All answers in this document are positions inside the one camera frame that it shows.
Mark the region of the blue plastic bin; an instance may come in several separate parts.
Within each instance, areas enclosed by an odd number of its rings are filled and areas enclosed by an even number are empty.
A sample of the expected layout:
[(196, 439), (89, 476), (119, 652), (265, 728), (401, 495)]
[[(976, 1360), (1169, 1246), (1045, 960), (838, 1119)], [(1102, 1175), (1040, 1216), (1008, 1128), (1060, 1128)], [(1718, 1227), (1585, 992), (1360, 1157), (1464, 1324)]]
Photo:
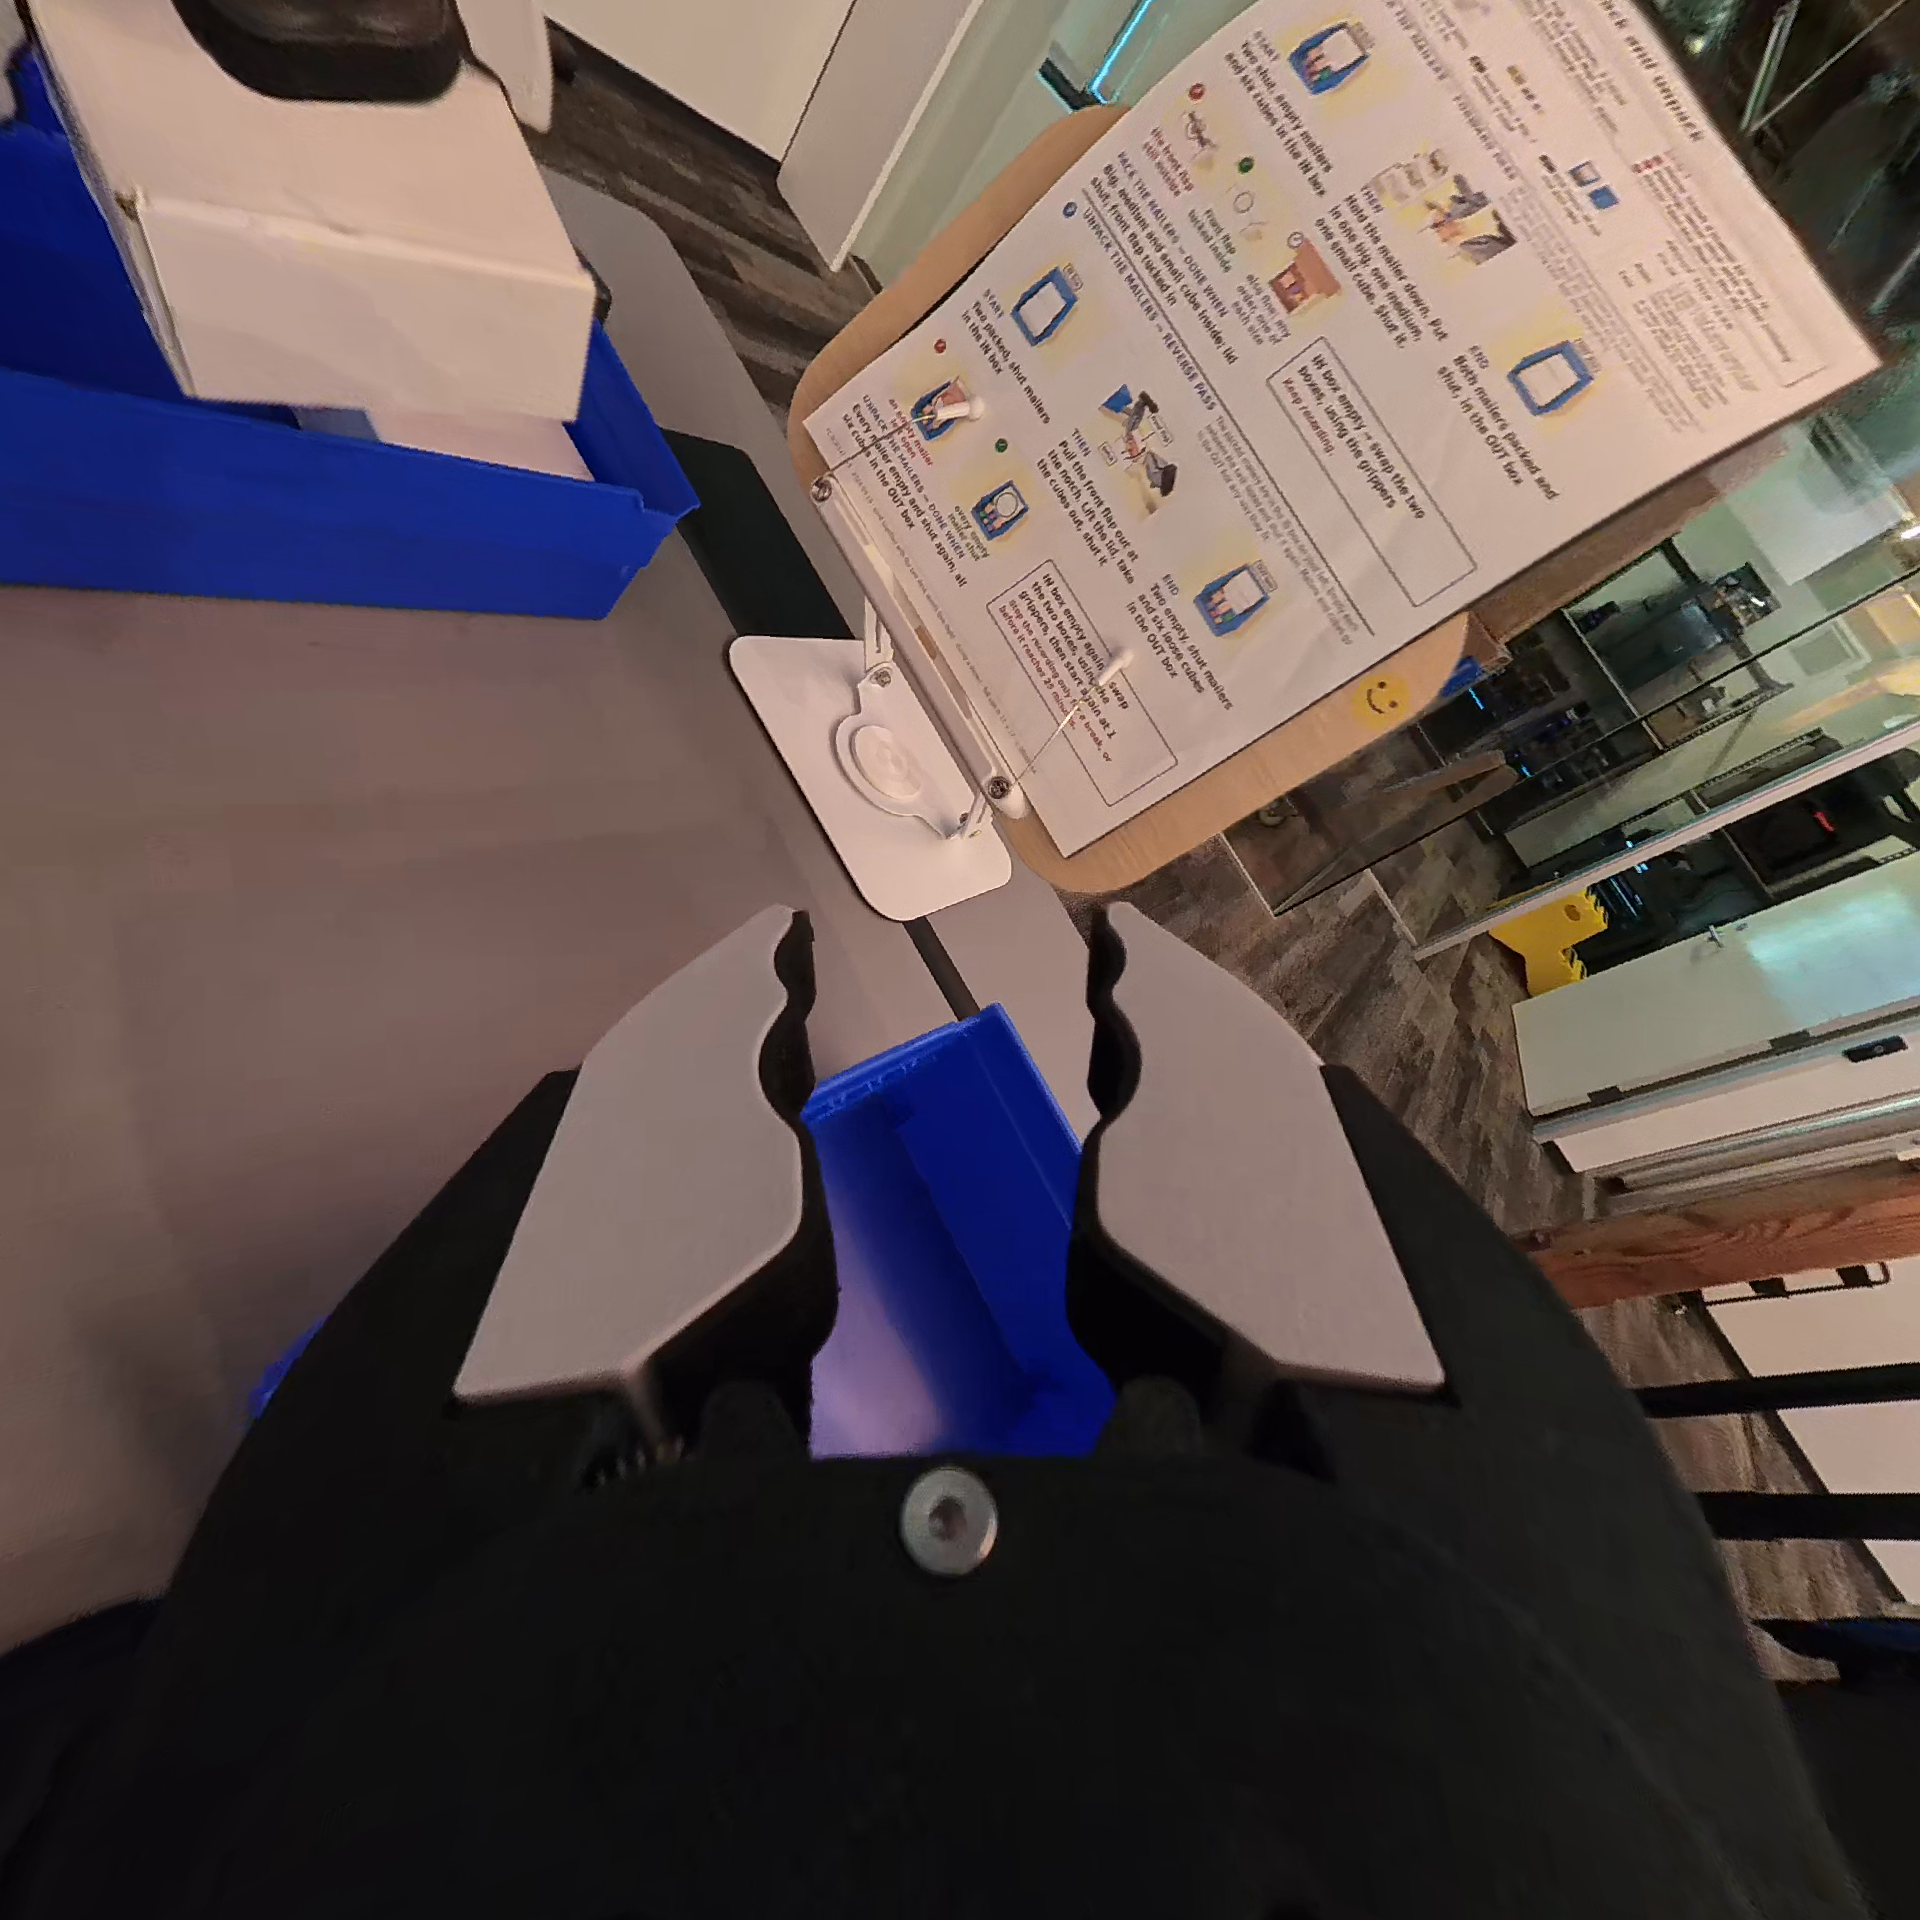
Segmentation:
[(594, 325), (585, 477), (186, 398), (34, 47), (5, 67), (2, 578), (92, 591), (606, 616), (700, 495)]
[(810, 1077), (788, 990), (759, 1079), (794, 1106), (838, 1286), (810, 1362), (816, 1455), (1080, 1455), (1112, 1390), (1077, 1344), (1064, 1271), (1080, 1142), (991, 1006)]

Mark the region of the printed instruction sheet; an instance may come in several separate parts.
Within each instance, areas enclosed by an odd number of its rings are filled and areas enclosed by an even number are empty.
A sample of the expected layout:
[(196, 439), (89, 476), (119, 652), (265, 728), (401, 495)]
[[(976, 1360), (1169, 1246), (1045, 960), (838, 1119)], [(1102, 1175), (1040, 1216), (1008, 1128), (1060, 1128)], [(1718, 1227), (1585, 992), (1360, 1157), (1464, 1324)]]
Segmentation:
[(1622, 2), (1249, 5), (911, 312), (802, 419), (831, 765), (1064, 854), (1882, 365)]

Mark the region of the white cardboard box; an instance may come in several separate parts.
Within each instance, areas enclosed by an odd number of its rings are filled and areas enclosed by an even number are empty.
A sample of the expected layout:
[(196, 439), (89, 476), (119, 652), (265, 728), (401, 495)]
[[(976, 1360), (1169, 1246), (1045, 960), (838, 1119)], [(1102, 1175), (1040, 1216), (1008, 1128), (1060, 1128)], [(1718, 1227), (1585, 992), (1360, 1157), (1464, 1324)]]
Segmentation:
[(159, 354), (186, 395), (572, 421), (596, 288), (522, 130), (540, 5), (455, 5), (434, 103), (281, 103), (170, 2), (24, 5), (31, 47)]
[(384, 406), (373, 413), (349, 406), (294, 406), (306, 432), (434, 452), (476, 464), (506, 466), (589, 482), (591, 468), (568, 426), (542, 416), (512, 413), (423, 413)]

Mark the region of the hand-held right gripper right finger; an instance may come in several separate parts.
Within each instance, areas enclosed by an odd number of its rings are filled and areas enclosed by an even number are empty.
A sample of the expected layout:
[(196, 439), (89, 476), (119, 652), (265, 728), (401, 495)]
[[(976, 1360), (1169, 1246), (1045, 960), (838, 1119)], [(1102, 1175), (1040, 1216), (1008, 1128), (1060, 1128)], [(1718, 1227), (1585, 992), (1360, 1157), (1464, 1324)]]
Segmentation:
[(1278, 1382), (1425, 1398), (1447, 1370), (1312, 1047), (1127, 902), (1087, 935), (1094, 1126), (1068, 1322), (1125, 1392), (1246, 1424)]

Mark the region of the white cabinet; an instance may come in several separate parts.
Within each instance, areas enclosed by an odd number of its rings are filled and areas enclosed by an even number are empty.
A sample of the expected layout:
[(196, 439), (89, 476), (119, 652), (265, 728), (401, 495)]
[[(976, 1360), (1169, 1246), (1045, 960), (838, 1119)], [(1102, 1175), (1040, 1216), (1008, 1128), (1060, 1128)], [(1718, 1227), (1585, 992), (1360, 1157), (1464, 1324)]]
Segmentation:
[(1533, 1142), (1583, 1219), (1914, 1164), (1914, 858), (1514, 1011)]
[(894, 282), (1064, 117), (1040, 71), (1063, 2), (854, 2), (776, 184), (831, 271)]

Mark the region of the black metal legs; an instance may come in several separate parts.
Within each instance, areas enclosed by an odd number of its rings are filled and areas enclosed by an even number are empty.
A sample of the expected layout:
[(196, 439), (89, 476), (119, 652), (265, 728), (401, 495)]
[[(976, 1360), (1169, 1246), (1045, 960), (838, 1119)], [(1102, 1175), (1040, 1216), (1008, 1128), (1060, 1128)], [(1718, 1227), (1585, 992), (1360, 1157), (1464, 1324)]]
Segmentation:
[[(1905, 1360), (1790, 1375), (1646, 1386), (1636, 1387), (1636, 1398), (1653, 1422), (1914, 1403), (1917, 1364)], [(1696, 1501), (1720, 1542), (1917, 1540), (1917, 1493), (1701, 1493)]]

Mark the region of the yellow plastic object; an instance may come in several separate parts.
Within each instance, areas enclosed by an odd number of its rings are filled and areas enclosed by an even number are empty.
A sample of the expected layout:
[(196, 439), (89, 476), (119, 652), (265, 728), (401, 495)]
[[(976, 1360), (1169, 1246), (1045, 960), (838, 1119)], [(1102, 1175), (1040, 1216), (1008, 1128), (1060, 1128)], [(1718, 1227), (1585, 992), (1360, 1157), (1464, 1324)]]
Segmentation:
[(1606, 928), (1605, 904), (1582, 888), (1504, 919), (1489, 938), (1520, 960), (1526, 996), (1538, 998), (1589, 976), (1582, 946)]

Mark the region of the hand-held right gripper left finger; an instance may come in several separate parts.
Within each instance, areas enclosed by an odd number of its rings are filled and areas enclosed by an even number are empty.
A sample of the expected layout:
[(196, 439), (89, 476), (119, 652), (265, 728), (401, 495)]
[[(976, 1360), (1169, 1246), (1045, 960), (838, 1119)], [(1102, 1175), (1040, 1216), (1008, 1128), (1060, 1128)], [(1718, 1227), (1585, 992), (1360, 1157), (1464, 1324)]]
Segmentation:
[(834, 1328), (808, 915), (773, 904), (642, 996), (586, 1052), (453, 1392), (606, 1394), (647, 1450), (764, 1387), (800, 1440)]

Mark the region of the wooden post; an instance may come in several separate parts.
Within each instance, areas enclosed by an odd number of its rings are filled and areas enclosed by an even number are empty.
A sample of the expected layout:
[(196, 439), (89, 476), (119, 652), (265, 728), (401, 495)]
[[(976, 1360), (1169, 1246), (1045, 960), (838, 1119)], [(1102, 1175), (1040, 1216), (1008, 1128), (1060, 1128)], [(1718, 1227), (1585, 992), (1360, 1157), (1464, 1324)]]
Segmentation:
[(1657, 1213), (1526, 1231), (1522, 1253), (1573, 1308), (1914, 1256), (1914, 1195), (1785, 1216)]

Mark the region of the black flat pad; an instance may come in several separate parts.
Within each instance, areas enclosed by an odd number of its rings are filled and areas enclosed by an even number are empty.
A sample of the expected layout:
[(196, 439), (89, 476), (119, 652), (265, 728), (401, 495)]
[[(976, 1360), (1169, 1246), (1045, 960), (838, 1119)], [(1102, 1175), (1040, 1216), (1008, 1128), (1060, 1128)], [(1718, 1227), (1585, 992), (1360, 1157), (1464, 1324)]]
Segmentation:
[(850, 640), (844, 610), (743, 448), (664, 430), (696, 506), (678, 533), (733, 636)]

